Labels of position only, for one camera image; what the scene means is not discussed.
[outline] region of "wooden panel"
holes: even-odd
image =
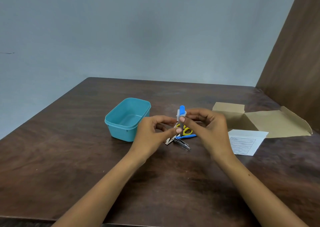
[[[320,0],[295,0],[257,88],[320,132]]]
[[[177,108],[279,105],[254,87],[88,78],[0,140],[0,216],[55,220],[129,150],[105,115],[127,97],[148,100],[150,115]],[[128,225],[259,226],[231,181],[195,137],[191,150],[162,144],[123,188],[106,222]],[[320,135],[265,139],[237,156],[310,226],[320,225]]]

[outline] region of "blue cap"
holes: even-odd
[[[180,106],[180,116],[186,113],[186,109],[184,106]]]

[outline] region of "brown cardboard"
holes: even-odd
[[[310,136],[312,129],[301,117],[286,107],[275,111],[244,112],[240,104],[216,102],[212,111],[225,115],[228,130],[250,130],[269,132],[267,138]]]

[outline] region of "forearm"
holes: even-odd
[[[128,153],[89,192],[71,207],[56,223],[55,227],[100,226],[119,196],[122,188],[143,161]]]
[[[236,157],[218,164],[263,227],[307,226]]]

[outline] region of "person's right hand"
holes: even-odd
[[[188,109],[186,112],[186,117],[180,117],[180,121],[200,137],[204,147],[215,161],[234,157],[226,118],[223,114],[204,108]],[[203,122],[206,127],[200,126],[195,121]]]

